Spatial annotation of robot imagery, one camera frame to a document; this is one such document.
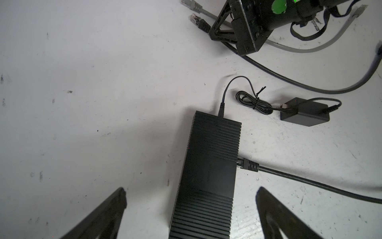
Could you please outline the black network switch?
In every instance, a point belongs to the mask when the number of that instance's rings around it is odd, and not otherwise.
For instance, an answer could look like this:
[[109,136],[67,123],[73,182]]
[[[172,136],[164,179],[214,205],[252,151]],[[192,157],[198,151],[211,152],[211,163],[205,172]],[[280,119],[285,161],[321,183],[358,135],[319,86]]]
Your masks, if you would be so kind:
[[230,237],[240,134],[240,122],[195,113],[170,239]]

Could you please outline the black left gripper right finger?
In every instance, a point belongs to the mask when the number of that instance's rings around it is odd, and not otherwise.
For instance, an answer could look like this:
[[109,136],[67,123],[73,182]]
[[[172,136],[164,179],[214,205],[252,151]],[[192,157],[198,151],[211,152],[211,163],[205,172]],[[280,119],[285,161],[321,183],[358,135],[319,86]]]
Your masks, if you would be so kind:
[[260,222],[266,239],[320,239],[321,236],[300,220],[292,211],[260,187],[256,194]]

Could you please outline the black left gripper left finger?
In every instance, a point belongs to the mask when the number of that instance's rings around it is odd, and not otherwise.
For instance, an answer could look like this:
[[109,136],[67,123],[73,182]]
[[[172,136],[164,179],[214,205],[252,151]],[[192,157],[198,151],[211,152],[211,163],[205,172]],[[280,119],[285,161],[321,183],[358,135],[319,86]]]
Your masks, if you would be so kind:
[[126,192],[120,187],[62,238],[116,239],[126,207]]

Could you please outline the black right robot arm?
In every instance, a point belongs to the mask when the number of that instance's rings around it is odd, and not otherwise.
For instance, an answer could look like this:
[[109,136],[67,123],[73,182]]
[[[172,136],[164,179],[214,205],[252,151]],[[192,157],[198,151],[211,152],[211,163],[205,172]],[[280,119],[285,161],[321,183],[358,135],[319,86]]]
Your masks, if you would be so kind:
[[304,27],[324,12],[324,22],[330,16],[346,17],[338,12],[342,1],[301,0],[301,1],[226,1],[220,15],[209,30],[211,40],[231,43],[240,56],[260,50],[273,30],[285,25]]

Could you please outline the black power adapter with cable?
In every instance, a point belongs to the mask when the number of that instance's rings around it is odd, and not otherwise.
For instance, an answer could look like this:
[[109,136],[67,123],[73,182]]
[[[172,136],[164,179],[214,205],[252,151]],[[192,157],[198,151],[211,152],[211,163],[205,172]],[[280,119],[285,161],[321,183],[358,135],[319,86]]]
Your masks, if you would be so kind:
[[220,103],[218,116],[224,117],[225,98],[229,86],[236,80],[243,78],[247,80],[252,90],[252,93],[246,91],[238,91],[235,98],[241,105],[251,108],[263,115],[271,115],[273,112],[280,113],[280,120],[299,124],[303,126],[315,126],[330,121],[330,113],[338,110],[342,106],[342,102],[333,98],[312,98],[302,99],[293,98],[292,100],[282,104],[280,107],[274,107],[269,102],[260,99],[259,94],[266,88],[262,87],[258,92],[254,91],[250,79],[246,76],[236,76],[230,80],[226,86],[222,101]]

